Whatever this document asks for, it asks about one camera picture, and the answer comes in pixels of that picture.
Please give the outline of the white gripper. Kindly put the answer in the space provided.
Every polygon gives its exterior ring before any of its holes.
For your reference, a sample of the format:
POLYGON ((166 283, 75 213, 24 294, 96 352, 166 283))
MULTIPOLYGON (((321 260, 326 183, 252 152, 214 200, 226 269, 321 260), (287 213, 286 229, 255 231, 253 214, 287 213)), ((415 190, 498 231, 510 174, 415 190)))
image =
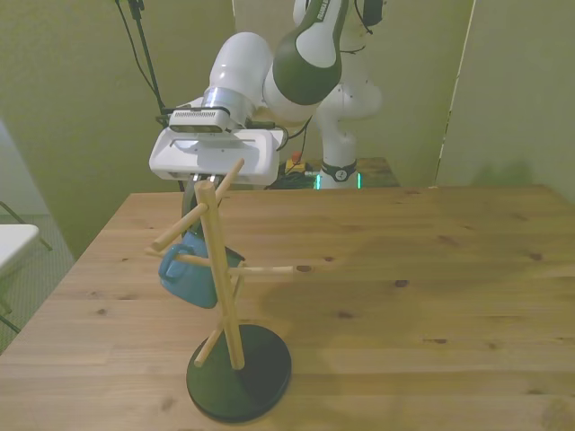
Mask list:
MULTIPOLYGON (((239 129, 221 134, 183 134, 169 128, 163 130, 155 142, 149 159, 150 170, 164 180, 187 180, 181 203, 181 218, 197 204, 195 184, 200 174, 211 175, 209 181, 215 189, 221 176, 228 174, 239 160, 244 165, 235 182, 265 186, 278 177, 278 129, 239 129)), ((200 220, 187 232, 197 233, 200 220)))

